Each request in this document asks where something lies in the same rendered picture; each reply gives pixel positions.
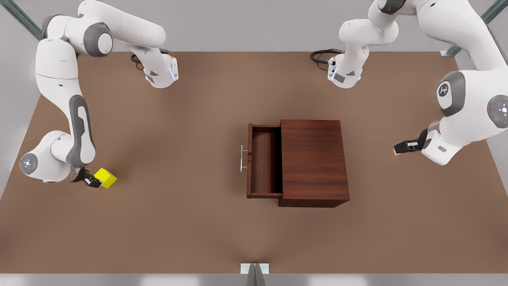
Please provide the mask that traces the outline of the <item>yellow cube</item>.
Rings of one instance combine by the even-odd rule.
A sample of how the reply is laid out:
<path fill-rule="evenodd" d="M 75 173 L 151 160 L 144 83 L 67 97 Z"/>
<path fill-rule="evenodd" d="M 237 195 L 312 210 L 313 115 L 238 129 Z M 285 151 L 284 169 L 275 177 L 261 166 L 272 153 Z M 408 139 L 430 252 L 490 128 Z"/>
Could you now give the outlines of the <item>yellow cube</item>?
<path fill-rule="evenodd" d="M 109 188 L 111 187 L 116 181 L 117 178 L 114 176 L 111 172 L 108 170 L 105 170 L 104 168 L 100 168 L 95 174 L 94 177 L 98 179 L 101 182 L 101 187 Z"/>

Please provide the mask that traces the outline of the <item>dark wooden cabinet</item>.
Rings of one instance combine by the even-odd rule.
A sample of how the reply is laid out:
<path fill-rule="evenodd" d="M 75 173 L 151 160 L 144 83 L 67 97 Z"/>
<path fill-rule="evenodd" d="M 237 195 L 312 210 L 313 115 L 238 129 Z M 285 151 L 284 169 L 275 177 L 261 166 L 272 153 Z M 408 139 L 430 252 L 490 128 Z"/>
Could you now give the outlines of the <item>dark wooden cabinet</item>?
<path fill-rule="evenodd" d="M 334 208 L 350 200 L 340 121 L 281 120 L 280 207 Z"/>

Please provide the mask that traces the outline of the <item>silver frame post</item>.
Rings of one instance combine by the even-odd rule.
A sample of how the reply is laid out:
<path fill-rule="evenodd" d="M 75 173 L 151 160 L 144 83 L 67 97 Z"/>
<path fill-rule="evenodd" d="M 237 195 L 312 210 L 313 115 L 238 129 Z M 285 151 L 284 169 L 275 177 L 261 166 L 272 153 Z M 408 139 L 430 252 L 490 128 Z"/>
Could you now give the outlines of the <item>silver frame post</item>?
<path fill-rule="evenodd" d="M 264 274 L 269 274 L 269 264 L 242 263 L 240 273 L 247 275 L 245 286 L 266 286 Z"/>
<path fill-rule="evenodd" d="M 489 23 L 507 7 L 508 0 L 494 0 L 490 7 L 481 14 L 481 19 L 485 22 L 487 27 L 489 27 Z M 452 45 L 447 50 L 440 50 L 439 52 L 442 57 L 455 57 L 461 50 L 461 47 Z"/>
<path fill-rule="evenodd" d="M 27 31 L 29 31 L 36 40 L 43 38 L 42 29 L 23 11 L 14 0 L 0 0 L 0 5 L 12 15 Z"/>

